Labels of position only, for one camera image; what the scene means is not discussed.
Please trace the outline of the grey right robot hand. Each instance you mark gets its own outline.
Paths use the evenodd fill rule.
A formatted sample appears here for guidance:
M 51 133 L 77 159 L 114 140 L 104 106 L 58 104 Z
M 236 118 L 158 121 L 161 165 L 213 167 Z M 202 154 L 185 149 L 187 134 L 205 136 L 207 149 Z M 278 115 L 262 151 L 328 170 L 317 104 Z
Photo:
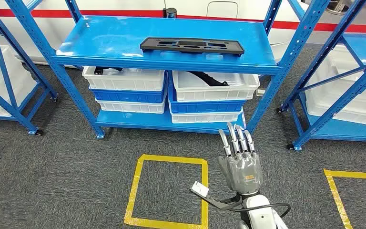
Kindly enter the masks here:
M 258 193 L 262 184 L 262 169 L 250 132 L 239 125 L 226 123 L 230 141 L 224 130 L 219 129 L 225 155 L 218 157 L 218 164 L 230 190 L 241 195 Z

